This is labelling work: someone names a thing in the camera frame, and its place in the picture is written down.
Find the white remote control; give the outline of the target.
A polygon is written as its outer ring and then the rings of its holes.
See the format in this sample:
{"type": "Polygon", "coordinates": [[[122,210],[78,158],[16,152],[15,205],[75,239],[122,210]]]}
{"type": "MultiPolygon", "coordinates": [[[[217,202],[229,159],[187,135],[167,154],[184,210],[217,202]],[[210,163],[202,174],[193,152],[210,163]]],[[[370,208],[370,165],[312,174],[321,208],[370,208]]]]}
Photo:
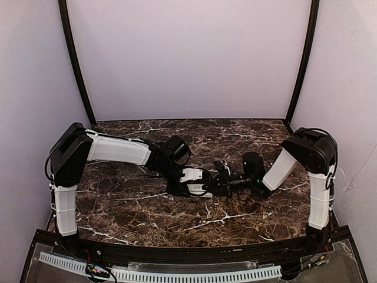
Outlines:
{"type": "Polygon", "coordinates": [[[187,184],[186,190],[180,192],[178,195],[184,197],[212,198],[213,194],[204,190],[202,186],[202,184],[187,184]]]}

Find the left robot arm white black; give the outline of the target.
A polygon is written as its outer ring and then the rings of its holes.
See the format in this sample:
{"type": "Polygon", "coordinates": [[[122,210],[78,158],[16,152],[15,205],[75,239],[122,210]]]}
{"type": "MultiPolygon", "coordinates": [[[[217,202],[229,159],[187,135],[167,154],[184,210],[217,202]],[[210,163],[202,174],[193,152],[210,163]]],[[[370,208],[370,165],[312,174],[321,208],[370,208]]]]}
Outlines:
{"type": "Polygon", "coordinates": [[[102,134],[84,128],[81,123],[72,123],[54,144],[44,165],[54,192],[56,230],[61,236],[77,233],[76,191],[87,162],[145,166],[166,180],[168,193],[189,196],[189,189],[180,181],[184,165],[179,163],[188,153],[188,145],[179,136],[153,142],[102,134]]]}

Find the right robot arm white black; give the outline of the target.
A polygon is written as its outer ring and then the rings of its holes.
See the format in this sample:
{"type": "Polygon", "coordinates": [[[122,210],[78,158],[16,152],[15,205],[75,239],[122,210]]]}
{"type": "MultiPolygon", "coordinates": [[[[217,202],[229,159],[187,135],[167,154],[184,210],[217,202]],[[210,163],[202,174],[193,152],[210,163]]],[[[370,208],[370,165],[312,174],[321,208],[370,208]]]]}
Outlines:
{"type": "Polygon", "coordinates": [[[243,173],[235,174],[220,161],[214,166],[218,175],[205,190],[216,196],[250,189],[261,199],[269,198],[285,182],[293,169],[302,166],[310,184],[310,212],[306,226],[306,245],[318,248],[330,238],[333,181],[338,169],[338,144],[326,131],[318,128],[300,128],[281,143],[281,151],[269,170],[264,168],[263,158],[256,152],[242,156],[243,173]]]}

